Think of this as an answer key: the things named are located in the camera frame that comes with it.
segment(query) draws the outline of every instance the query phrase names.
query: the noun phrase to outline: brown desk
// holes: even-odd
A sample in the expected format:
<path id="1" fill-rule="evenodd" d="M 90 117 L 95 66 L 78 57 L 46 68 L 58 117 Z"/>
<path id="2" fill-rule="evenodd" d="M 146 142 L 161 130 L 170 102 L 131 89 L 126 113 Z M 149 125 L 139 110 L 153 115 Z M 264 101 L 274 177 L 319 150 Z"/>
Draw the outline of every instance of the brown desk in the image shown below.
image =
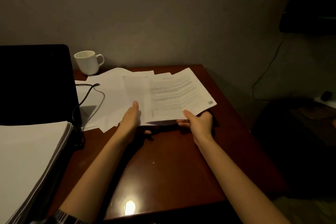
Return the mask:
<path id="1" fill-rule="evenodd" d="M 215 140 L 235 163 L 266 194 L 283 194 L 288 186 L 274 164 L 220 91 L 202 65 L 129 68 L 130 71 L 154 70 L 172 74 L 190 67 L 218 103 L 211 108 L 217 120 Z M 80 71 L 75 79 L 86 80 Z M 73 154 L 49 209 L 53 214 L 80 179 L 116 128 L 105 134 L 99 129 L 84 132 L 86 145 Z M 225 200 L 225 195 L 204 161 L 191 133 L 179 130 L 162 132 L 145 140 L 128 162 L 113 193 L 105 219 L 124 215 L 127 201 L 133 201 L 135 214 L 167 211 Z"/>

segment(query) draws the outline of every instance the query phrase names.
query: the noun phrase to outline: right arm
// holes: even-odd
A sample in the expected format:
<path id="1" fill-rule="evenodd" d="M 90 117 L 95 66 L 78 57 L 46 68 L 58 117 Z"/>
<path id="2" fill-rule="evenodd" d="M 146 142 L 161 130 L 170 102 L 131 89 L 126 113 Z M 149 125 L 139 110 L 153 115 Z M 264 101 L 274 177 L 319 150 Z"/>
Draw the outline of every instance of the right arm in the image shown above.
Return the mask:
<path id="1" fill-rule="evenodd" d="M 178 124 L 191 129 L 196 145 L 240 220 L 244 224 L 289 224 L 286 217 L 212 138 L 212 115 L 204 112 L 196 117 L 187 110 L 183 114 L 188 120 L 177 120 Z"/>

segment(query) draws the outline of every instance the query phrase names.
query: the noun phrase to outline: power cord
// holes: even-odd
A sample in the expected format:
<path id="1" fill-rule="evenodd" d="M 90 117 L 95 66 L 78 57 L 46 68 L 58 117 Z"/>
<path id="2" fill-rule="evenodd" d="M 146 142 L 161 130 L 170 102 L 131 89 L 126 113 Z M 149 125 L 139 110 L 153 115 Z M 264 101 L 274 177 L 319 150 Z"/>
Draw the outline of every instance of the power cord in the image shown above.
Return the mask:
<path id="1" fill-rule="evenodd" d="M 270 101 L 270 100 L 271 100 L 271 99 L 257 99 L 257 98 L 255 98 L 255 96 L 254 96 L 254 86 L 256 86 L 256 84 L 261 80 L 261 78 L 264 76 L 264 74 L 267 73 L 267 71 L 270 69 L 271 64 L 273 63 L 273 61 L 274 61 L 275 58 L 277 57 L 278 52 L 279 52 L 279 50 L 280 50 L 280 47 L 281 47 L 281 45 L 283 44 L 283 42 L 284 42 L 284 40 L 285 40 L 285 38 L 286 38 L 287 35 L 288 35 L 288 33 L 286 33 L 286 34 L 284 35 L 284 37 L 283 37 L 281 43 L 280 43 L 279 46 L 278 46 L 278 49 L 276 50 L 276 53 L 275 53 L 273 59 L 271 60 L 271 62 L 270 62 L 269 65 L 268 65 L 268 68 L 265 70 L 265 72 L 262 73 L 262 75 L 258 78 L 258 80 L 252 85 L 252 95 L 253 95 L 254 100 L 257 100 L 257 101 Z"/>
<path id="2" fill-rule="evenodd" d="M 76 111 L 77 108 L 79 108 L 81 106 L 82 103 L 84 103 L 84 101 L 86 100 L 87 96 L 89 95 L 90 91 L 96 87 L 96 86 L 100 86 L 99 83 L 96 83 L 94 85 L 91 84 L 86 84 L 86 83 L 81 83 L 81 84 L 76 84 L 76 86 L 90 86 L 90 89 L 88 90 L 88 92 L 86 93 L 85 97 L 83 98 L 83 100 L 73 109 L 72 114 L 71 114 L 71 119 L 72 119 L 72 123 L 75 129 L 75 132 L 78 133 L 78 135 L 80 136 L 80 144 L 74 145 L 75 148 L 78 149 L 82 149 L 84 147 L 85 144 L 85 139 L 82 137 L 82 128 L 79 124 L 79 122 L 76 122 L 75 117 L 74 117 L 74 113 Z"/>

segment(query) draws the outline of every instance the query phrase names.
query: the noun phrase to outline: stack of paper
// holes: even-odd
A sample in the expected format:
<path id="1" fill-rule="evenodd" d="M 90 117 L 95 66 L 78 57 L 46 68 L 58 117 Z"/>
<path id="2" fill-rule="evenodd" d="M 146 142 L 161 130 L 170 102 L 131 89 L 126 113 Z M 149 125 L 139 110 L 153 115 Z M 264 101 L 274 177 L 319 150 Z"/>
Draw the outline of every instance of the stack of paper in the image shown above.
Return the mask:
<path id="1" fill-rule="evenodd" d="M 0 223 L 22 223 L 71 133 L 67 121 L 0 126 Z"/>
<path id="2" fill-rule="evenodd" d="M 140 125 L 183 119 L 184 109 L 197 115 L 217 104 L 190 68 L 173 75 L 115 68 L 86 81 L 76 81 L 81 83 L 100 84 L 80 107 L 84 131 L 100 128 L 105 133 L 121 121 L 135 100 L 141 112 Z M 76 88 L 81 102 L 89 86 Z"/>

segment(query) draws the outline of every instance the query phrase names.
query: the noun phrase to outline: mug handle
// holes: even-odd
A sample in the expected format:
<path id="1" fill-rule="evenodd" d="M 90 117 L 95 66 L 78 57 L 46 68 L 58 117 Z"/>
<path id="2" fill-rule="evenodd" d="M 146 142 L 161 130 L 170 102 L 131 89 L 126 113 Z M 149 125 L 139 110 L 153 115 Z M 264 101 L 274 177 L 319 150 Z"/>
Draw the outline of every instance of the mug handle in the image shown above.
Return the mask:
<path id="1" fill-rule="evenodd" d="M 98 59 L 98 57 L 102 57 L 102 59 L 103 59 L 103 62 L 101 62 L 101 63 L 98 63 L 98 65 L 99 66 L 101 66 L 101 65 L 103 65 L 104 64 L 104 62 L 105 62 L 105 59 L 104 59 L 104 56 L 103 55 L 101 55 L 101 54 L 98 54 L 98 55 L 96 55 L 96 58 Z"/>

